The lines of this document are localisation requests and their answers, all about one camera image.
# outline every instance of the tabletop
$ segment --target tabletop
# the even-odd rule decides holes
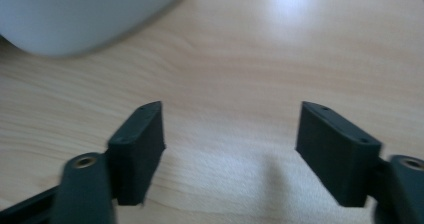
[[[423,0],[180,0],[72,58],[0,42],[0,210],[104,152],[162,101],[167,149],[119,223],[372,223],[338,206],[294,150],[301,101],[424,158]]]

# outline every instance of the black object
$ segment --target black object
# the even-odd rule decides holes
[[[296,150],[337,202],[363,207],[376,223],[424,224],[424,161],[379,158],[382,144],[328,107],[303,102]]]
[[[105,154],[71,159],[58,187],[3,210],[0,223],[115,223],[111,199],[143,203],[164,149],[162,104],[144,105],[112,136]]]

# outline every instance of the gray object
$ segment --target gray object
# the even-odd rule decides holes
[[[0,34],[40,55],[67,56],[104,45],[174,0],[0,0]]]

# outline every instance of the light wood grain surface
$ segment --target light wood grain surface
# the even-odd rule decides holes
[[[113,45],[65,59],[0,43],[0,209],[161,100],[168,149],[119,223],[371,223],[294,151],[302,100],[424,158],[423,0],[182,0]]]

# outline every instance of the table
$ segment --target table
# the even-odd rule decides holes
[[[424,158],[423,0],[181,0],[112,45],[46,58],[0,43],[0,210],[161,100],[167,150],[119,223],[371,223],[294,151],[303,100]]]

